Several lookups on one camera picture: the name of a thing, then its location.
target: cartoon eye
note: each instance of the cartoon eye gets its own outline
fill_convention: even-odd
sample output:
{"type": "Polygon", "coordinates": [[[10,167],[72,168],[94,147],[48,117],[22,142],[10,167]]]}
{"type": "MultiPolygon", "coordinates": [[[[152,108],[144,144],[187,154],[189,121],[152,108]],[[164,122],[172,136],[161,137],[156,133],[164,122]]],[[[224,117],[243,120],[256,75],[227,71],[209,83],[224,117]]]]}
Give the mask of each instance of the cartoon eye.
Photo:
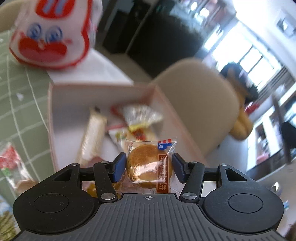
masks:
{"type": "Polygon", "coordinates": [[[31,39],[38,40],[42,35],[42,29],[40,24],[33,23],[27,30],[27,36],[31,39]]]}
{"type": "Polygon", "coordinates": [[[50,27],[45,33],[45,40],[47,43],[61,41],[63,39],[63,32],[58,26],[50,27]]]}

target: chair backrest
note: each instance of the chair backrest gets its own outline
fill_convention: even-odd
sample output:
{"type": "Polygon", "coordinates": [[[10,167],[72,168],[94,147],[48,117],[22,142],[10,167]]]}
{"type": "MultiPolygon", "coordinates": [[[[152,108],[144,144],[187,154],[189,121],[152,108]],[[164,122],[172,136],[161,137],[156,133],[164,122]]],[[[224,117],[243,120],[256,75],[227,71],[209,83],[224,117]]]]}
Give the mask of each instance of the chair backrest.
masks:
{"type": "Polygon", "coordinates": [[[153,81],[205,156],[233,127],[239,103],[231,84],[197,59],[178,61],[153,81]]]}
{"type": "Polygon", "coordinates": [[[24,0],[14,0],[0,7],[0,32],[13,26],[23,2],[24,0]]]}

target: green tablecloth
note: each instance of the green tablecloth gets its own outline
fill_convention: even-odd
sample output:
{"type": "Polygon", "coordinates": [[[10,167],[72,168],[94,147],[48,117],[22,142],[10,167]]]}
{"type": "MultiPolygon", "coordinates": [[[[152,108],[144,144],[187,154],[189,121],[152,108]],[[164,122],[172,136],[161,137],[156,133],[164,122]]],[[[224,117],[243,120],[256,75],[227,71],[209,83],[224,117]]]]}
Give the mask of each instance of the green tablecloth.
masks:
{"type": "MultiPolygon", "coordinates": [[[[0,143],[12,142],[31,176],[41,181],[54,172],[47,122],[50,77],[10,55],[10,34],[0,33],[0,143]]],[[[10,204],[16,198],[2,172],[0,194],[10,204]]]]}

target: open box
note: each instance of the open box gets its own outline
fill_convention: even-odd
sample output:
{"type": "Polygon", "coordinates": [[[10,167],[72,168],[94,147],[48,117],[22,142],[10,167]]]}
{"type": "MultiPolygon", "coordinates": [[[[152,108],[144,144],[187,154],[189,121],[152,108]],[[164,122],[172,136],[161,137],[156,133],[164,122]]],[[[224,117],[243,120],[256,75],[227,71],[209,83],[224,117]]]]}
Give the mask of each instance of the open box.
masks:
{"type": "MultiPolygon", "coordinates": [[[[55,170],[75,162],[89,108],[97,106],[107,117],[108,125],[119,119],[110,112],[113,105],[145,103],[163,114],[163,121],[152,126],[159,140],[178,138],[175,152],[186,161],[207,164],[198,146],[178,117],[174,108],[156,85],[107,86],[99,84],[51,85],[49,89],[49,139],[55,170]]],[[[113,161],[117,146],[105,135],[101,158],[113,161]]]]}

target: brown label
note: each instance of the brown label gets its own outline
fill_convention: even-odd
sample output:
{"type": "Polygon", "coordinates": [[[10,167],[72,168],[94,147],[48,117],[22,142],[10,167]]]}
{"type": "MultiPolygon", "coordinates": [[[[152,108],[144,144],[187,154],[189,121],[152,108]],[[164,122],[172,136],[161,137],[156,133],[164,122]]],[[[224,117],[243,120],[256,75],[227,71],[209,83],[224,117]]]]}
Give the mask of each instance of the brown label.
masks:
{"type": "Polygon", "coordinates": [[[158,155],[159,167],[158,167],[158,178],[157,178],[157,193],[168,193],[168,155],[158,155]]]}

